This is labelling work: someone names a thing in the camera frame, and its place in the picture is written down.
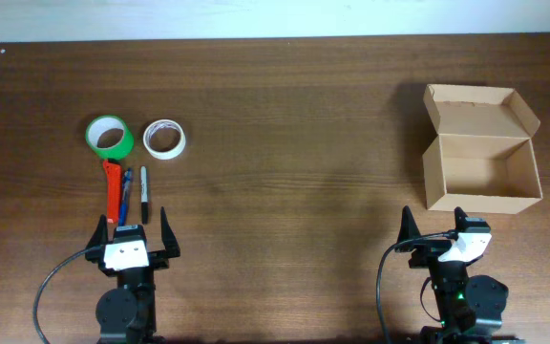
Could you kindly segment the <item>white masking tape roll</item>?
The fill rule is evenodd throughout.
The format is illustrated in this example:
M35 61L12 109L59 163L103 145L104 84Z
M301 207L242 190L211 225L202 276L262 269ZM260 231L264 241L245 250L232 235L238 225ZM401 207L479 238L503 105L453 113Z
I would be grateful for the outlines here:
M162 129L173 129L176 131L180 138L178 140L178 143L167 151L157 151L152 147L150 144L151 138L155 135L155 133ZM171 119L158 119L152 123L150 123L146 129L143 132L142 135L142 142L145 147L145 149L148 151L148 153L158 160L172 160L179 156L186 146L186 136L184 133L183 128L174 120Z

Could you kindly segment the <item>black permanent marker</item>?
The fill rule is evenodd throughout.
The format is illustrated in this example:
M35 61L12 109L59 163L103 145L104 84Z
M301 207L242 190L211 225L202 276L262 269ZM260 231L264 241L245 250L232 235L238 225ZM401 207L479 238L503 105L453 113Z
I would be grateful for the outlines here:
M141 200L141 222L144 225L149 221L149 199L148 199L148 180L147 180L147 168L142 166L140 168L140 200Z

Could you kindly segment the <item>orange utility knife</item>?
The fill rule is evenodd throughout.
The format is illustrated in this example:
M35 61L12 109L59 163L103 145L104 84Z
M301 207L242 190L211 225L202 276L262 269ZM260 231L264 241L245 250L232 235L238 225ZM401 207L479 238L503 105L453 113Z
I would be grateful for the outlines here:
M111 159L105 160L102 166L107 179L107 222L116 224L119 219L122 170L120 164Z

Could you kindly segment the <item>brown cardboard box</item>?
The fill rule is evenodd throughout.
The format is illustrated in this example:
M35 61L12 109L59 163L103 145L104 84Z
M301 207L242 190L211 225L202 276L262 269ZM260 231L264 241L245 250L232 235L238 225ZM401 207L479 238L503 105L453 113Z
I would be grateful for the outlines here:
M429 210L518 214L543 199L540 120L517 90L429 84L423 100L436 131L422 156Z

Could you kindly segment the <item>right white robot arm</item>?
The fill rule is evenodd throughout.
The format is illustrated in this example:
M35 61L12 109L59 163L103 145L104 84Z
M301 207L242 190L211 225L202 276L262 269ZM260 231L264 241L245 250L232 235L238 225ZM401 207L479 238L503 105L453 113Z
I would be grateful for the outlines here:
M454 210L455 227L441 239L422 235L411 210L402 210L397 252L409 252L409 267L427 269L423 287L430 287L438 309L439 327L425 326L421 343L490 343L502 326L508 287L488 275L468 274L478 261L492 234L487 222Z

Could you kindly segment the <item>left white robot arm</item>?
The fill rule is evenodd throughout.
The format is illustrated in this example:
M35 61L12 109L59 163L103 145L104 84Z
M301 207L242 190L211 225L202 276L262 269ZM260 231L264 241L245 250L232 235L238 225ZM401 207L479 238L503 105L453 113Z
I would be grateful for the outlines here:
M157 336L157 270L168 269L171 258L180 257L180 245L161 210L160 231L163 249L149 251L141 225L119 226L108 238L107 219L102 216L89 240L85 259L98 266L116 287L106 291L95 306L100 326L100 343L163 343Z

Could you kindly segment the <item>green tape roll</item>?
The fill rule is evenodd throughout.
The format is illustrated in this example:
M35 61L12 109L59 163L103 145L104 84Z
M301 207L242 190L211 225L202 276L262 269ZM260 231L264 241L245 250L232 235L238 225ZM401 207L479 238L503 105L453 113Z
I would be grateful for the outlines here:
M100 146L99 142L108 134L118 134L118 140L109 146ZM101 116L90 122L85 131L85 140L89 147L101 159L121 160L126 158L134 147L134 136L126 123L116 116Z

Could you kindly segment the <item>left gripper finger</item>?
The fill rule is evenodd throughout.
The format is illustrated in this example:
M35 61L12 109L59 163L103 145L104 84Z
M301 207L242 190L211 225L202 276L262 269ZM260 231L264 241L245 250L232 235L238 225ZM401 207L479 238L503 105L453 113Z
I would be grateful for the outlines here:
M101 247L108 243L108 223L107 217L101 215L99 217L95 232L87 244L87 248Z
M168 257L180 257L180 245L169 225L164 207L160 209L161 241Z

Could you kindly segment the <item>blue ballpoint pen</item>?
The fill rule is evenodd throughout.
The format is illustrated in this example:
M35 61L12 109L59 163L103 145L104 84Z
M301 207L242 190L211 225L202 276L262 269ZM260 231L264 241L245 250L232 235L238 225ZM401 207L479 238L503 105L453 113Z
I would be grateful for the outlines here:
M130 197L132 179L133 179L133 171L131 168L128 168L125 171L122 178L121 200L120 200L120 207L119 207L118 221L117 221L118 226L124 226L126 223L128 208L129 208L129 197Z

